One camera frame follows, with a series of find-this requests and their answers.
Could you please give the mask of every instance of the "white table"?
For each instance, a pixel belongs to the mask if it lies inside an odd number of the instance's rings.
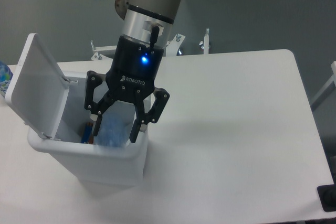
[[[105,73],[107,61],[63,70]],[[293,55],[286,50],[164,58],[171,94],[137,187],[84,183],[27,143],[0,98],[0,223],[269,223],[335,217],[332,184]]]

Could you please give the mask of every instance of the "plastic bottle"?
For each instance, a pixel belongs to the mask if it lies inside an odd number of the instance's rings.
[[[9,67],[0,61],[0,94],[5,97],[13,73]]]

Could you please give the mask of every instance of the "open lid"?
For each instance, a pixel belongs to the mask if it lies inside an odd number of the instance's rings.
[[[38,34],[29,34],[11,83],[7,104],[41,138],[54,138],[69,83]]]

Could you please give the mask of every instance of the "metal bracket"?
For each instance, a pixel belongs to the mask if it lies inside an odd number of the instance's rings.
[[[93,56],[91,60],[113,59],[117,46],[95,47],[93,40],[91,41]]]
[[[331,68],[333,71],[333,75],[316,93],[316,95],[314,95],[314,97],[311,100],[310,107],[313,112],[336,89],[336,61],[333,64],[331,64]]]
[[[66,77],[64,77],[64,76],[62,76],[62,79],[64,80],[64,81],[66,81],[68,84],[78,84],[78,80],[70,80],[69,78],[66,78]]]

